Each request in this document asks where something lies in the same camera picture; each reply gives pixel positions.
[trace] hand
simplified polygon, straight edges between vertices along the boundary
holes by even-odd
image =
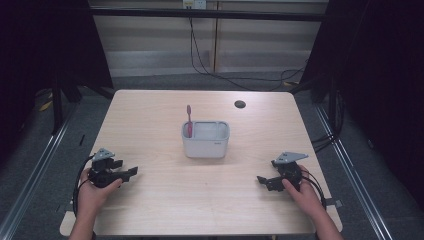
[[[299,165],[299,167],[302,170],[302,176],[309,178],[308,170],[302,165]],[[287,179],[283,179],[283,185],[300,209],[307,215],[315,216],[324,210],[313,186],[307,180],[302,178],[299,192]]]
[[[87,168],[81,173],[80,180],[83,185],[81,186],[78,195],[77,214],[90,213],[95,216],[106,202],[109,195],[121,186],[122,179],[115,180],[105,188],[97,188],[90,181],[86,181],[88,179],[89,171],[90,169]]]

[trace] toothbrush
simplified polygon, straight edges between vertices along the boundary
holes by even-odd
[[[188,137],[191,138],[193,132],[193,123],[191,122],[191,107],[187,105],[187,114],[188,114]]]

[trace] table surface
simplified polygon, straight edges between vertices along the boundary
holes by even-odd
[[[246,107],[234,103],[242,100]],[[226,156],[187,158],[181,127],[192,120],[229,124]],[[306,153],[297,161],[331,198],[293,96],[232,91],[120,90],[116,92],[92,152],[106,148],[138,166],[130,182],[109,197],[96,219],[97,235],[220,236],[313,233],[310,219],[286,191],[269,192],[256,176],[279,176],[271,160],[282,152]],[[328,213],[341,231],[334,206]],[[67,212],[60,232],[70,234]]]

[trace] white container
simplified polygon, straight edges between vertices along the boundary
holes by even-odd
[[[223,158],[227,152],[230,127],[223,121],[192,121],[192,136],[188,122],[181,128],[184,152],[190,158]]]

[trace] wall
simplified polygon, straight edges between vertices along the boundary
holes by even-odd
[[[182,1],[91,0],[92,6],[182,8]],[[207,9],[324,13],[326,1],[207,1]],[[95,16],[112,77],[301,68],[320,24],[314,22]]]

